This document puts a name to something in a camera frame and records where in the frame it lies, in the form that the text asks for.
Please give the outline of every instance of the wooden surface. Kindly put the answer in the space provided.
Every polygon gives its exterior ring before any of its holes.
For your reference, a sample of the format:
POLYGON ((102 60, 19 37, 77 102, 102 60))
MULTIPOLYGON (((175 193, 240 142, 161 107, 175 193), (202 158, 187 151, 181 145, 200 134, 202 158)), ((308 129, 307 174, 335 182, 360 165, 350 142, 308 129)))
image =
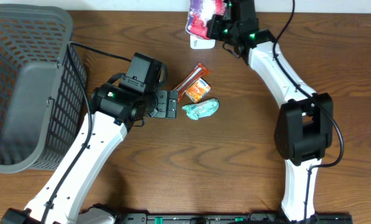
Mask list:
MULTIPOLYGON (((167 88, 198 62, 211 75, 208 98, 220 108, 192 121, 148 119, 133 128, 103 167, 83 208, 106 203, 151 213, 240 213, 276 210, 283 198, 285 166, 275 149, 275 100, 259 76, 217 43, 191 50, 183 12, 70 12, 75 41, 132 57, 142 52, 168 65, 167 88)), ((260 13, 260 26, 277 35, 289 14, 260 13)), ((281 47, 299 76, 334 100, 334 117, 346 142, 343 161, 320 169, 314 205, 319 212, 350 212, 371 223, 371 15, 296 14, 281 47)), ((127 62, 79 50, 89 71, 88 93, 127 62)), ((181 106, 191 103, 187 98, 181 106)), ((324 162, 338 155, 337 136, 324 162)), ((0 174, 0 218, 22 209, 52 172, 0 174)))

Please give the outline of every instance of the wire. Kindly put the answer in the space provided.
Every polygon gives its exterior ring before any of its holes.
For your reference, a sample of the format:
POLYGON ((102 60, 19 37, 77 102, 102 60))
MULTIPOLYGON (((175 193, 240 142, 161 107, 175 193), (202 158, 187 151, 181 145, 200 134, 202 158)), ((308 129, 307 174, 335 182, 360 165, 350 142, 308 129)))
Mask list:
POLYGON ((125 58, 125 57, 121 57, 121 56, 109 54, 109 53, 106 53, 106 52, 102 52, 100 50, 94 49, 92 47, 88 47, 88 46, 83 45, 83 44, 79 44, 77 42, 73 42, 73 41, 69 41, 68 42, 68 44, 66 46, 66 55, 68 56, 68 60, 70 62, 70 65, 73 67, 73 71, 74 71, 75 77, 78 80, 78 83, 79 83, 79 85, 81 87, 80 88, 81 89, 81 94, 83 95, 83 98, 84 98, 84 100, 86 102, 87 117, 88 117, 88 130, 87 130, 87 136, 86 136, 85 142, 82 144, 79 152, 77 153, 77 155, 75 156, 75 158, 73 159, 73 161, 71 162, 71 164, 68 166, 68 169, 62 175, 62 177, 61 177, 60 181, 58 182, 57 186, 55 186, 54 191, 53 191, 53 193, 50 196, 50 199, 46 202, 46 204, 45 204, 46 207, 44 209, 43 216, 42 216, 42 219, 40 221, 41 224, 44 224, 45 223, 45 221, 47 219, 48 211, 50 211, 50 208, 53 205, 53 201, 54 201, 55 197, 57 196, 57 193, 60 190, 60 187, 64 183, 65 179, 68 177, 69 173, 71 172, 72 168, 75 166, 76 162, 79 160, 79 158, 80 158, 81 154, 83 153, 83 151, 86 148, 88 148, 88 143, 90 141, 91 134, 93 132, 93 117, 92 117, 92 114, 91 114, 91 105, 90 105, 90 102, 88 100, 86 88, 85 88, 85 86, 83 84, 83 81, 81 80, 80 75, 79 75, 80 73, 78 71, 78 68, 76 67, 76 65, 75 65, 75 63, 73 61, 73 58, 72 58, 72 55, 71 55, 71 52, 70 52, 71 45, 82 47, 82 48, 85 48, 87 50, 91 50, 93 52, 96 52, 96 53, 99 53, 99 54, 103 54, 103 55, 106 55, 106 56, 109 56, 109 57, 114 57, 114 58, 118 58, 118 59, 121 59, 121 60, 125 60, 125 61, 128 61, 128 62, 131 62, 130 59, 125 58))
POLYGON ((310 182, 311 182, 311 174, 312 174, 312 169, 314 168, 328 168, 328 167, 334 167, 335 165, 337 165, 343 155, 344 155, 344 140, 343 140, 343 137, 342 137, 342 134, 341 134, 341 131, 340 131, 340 128, 339 126, 337 125, 336 121, 333 119, 333 117, 330 115, 330 113, 325 109, 323 108, 323 106, 321 106, 311 95, 309 95, 307 92, 305 92, 301 87, 300 85, 298 85, 293 79, 291 76, 289 76, 289 74, 287 73, 287 71, 283 68, 282 64, 280 63, 279 59, 278 59, 278 54, 276 53, 276 46, 278 44, 278 41, 280 39, 280 37, 283 35, 283 33, 286 31, 287 27, 289 26, 291 20, 293 19, 293 16, 295 14, 295 7, 296 7, 296 2, 295 0, 293 0, 293 8, 291 10, 291 15, 290 15, 290 18, 289 20, 287 21, 286 25, 284 26, 284 28, 282 29, 282 31, 279 33, 277 39, 275 40, 275 42, 273 43, 273 48, 272 48, 272 52, 273 52, 273 57, 275 59, 275 61, 277 62, 278 66, 280 67, 280 69, 282 70, 282 72, 286 75, 286 77, 290 80, 290 82, 296 87, 296 89, 298 91, 300 91, 302 94, 304 94, 307 98, 309 98, 310 100, 312 100, 312 102, 326 115, 326 117, 330 120, 330 122, 332 123, 334 129, 336 130, 336 133, 337 135, 339 136, 339 142, 340 142, 340 153, 339 153, 339 156, 338 158, 332 162, 332 163, 329 163, 329 164, 320 164, 320 165, 313 165, 313 166, 310 166, 309 169, 307 170, 308 171, 308 179, 307 179, 307 186, 306 186, 306 193, 305 193, 305 206, 304 206, 304 222, 306 222, 306 219, 307 219, 307 204, 308 204, 308 195, 309 195, 309 185, 310 185, 310 182))

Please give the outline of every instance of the basket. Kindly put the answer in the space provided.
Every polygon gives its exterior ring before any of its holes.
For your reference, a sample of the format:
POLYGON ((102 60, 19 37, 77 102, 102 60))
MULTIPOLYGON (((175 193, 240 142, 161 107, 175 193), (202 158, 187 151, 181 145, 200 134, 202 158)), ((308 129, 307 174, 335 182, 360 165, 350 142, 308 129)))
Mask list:
POLYGON ((0 4, 0 172, 55 169, 73 143, 83 99, 72 30, 63 9, 0 4))

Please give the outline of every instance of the teal candy wrapper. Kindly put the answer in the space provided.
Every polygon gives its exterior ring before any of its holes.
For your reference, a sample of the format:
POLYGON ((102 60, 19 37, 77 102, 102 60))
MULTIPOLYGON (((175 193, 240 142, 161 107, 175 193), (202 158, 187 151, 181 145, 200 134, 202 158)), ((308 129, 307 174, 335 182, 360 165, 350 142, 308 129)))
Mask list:
POLYGON ((198 120, 199 118, 214 114, 218 110, 218 106, 219 103, 217 99, 210 99, 202 103, 183 106, 183 110, 186 111, 186 115, 189 118, 198 120))

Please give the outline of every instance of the white wall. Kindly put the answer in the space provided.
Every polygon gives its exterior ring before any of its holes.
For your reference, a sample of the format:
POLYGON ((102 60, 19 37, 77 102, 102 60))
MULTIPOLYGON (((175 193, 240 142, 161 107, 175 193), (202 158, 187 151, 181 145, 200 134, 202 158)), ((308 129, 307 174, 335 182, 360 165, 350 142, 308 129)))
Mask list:
MULTIPOLYGON (((190 0, 0 0, 66 10, 188 11, 190 0)), ((289 12, 291 0, 255 0, 259 12, 289 12)), ((296 0, 297 12, 371 13, 371 0, 296 0)))

